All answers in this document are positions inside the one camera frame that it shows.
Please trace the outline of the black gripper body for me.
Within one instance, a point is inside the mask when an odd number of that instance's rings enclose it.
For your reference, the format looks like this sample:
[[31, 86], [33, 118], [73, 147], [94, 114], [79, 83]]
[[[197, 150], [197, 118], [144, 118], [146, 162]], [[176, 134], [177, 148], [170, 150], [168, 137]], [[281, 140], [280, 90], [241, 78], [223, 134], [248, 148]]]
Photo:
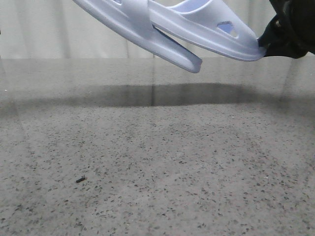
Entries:
[[258, 39], [266, 57], [299, 59], [315, 53], [315, 1], [271, 0], [276, 15]]

